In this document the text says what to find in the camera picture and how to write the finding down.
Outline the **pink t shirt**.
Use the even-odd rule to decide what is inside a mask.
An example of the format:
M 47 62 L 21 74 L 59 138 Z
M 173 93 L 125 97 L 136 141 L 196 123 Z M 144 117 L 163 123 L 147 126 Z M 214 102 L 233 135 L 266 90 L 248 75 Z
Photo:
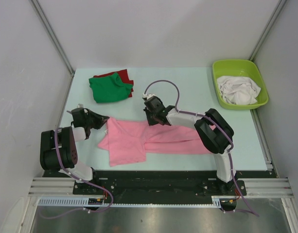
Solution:
M 150 126 L 146 121 L 110 118 L 106 127 L 98 147 L 109 152 L 110 166 L 145 162 L 147 153 L 211 154 L 197 131 L 184 126 Z

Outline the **green plastic basin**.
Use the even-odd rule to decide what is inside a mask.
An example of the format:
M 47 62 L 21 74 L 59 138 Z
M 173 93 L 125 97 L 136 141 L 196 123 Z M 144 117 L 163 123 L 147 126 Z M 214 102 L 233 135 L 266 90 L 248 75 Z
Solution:
M 223 108 L 228 110 L 252 110 L 267 104 L 269 96 L 265 83 L 259 69 L 252 61 L 242 59 L 218 60 L 212 64 L 212 74 L 218 102 Z M 249 105 L 236 105 L 225 102 L 220 94 L 217 83 L 217 79 L 222 76 L 249 77 L 261 88 L 259 95 L 256 97 L 257 102 Z

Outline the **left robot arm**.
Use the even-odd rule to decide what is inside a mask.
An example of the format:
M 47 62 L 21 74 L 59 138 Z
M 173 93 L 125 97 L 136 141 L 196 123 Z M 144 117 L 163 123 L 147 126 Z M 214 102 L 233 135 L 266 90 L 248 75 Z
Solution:
M 79 183 L 84 182 L 84 189 L 95 194 L 101 183 L 93 177 L 94 169 L 80 162 L 76 143 L 88 140 L 91 130 L 101 129 L 109 117 L 81 106 L 69 113 L 73 119 L 70 126 L 41 133 L 40 165 L 44 171 L 62 172 Z

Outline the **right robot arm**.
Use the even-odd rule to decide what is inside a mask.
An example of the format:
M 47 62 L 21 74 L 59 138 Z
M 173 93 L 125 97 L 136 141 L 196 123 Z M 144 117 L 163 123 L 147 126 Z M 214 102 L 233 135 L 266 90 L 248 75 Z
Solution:
M 230 194 L 235 189 L 236 180 L 230 156 L 234 131 L 219 112 L 210 108 L 204 115 L 188 113 L 176 106 L 165 107 L 154 94 L 144 94 L 142 98 L 149 125 L 183 126 L 197 131 L 205 148 L 214 155 L 217 168 L 215 188 L 223 195 Z

